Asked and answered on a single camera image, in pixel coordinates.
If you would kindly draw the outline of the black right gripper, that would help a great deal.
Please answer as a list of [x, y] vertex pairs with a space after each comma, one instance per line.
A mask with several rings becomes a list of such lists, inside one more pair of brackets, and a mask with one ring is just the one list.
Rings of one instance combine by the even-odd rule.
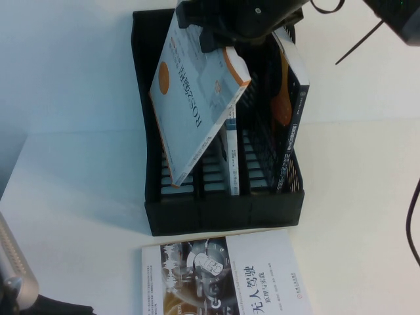
[[270, 32], [303, 19], [303, 1], [218, 1], [219, 13], [211, 30], [199, 36], [203, 53], [230, 46], [230, 41], [261, 39]]

